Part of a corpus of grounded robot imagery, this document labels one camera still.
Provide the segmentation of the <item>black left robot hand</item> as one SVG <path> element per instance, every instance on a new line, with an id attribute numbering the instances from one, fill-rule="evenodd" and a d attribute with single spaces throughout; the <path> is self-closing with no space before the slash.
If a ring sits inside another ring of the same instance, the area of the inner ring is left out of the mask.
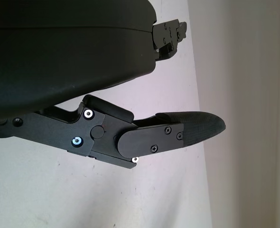
<path id="1" fill-rule="evenodd" d="M 187 24 L 147 0 L 0 0 L 0 138 L 18 137 L 134 168 L 226 128 L 206 112 L 134 114 L 92 92 L 151 73 Z"/>

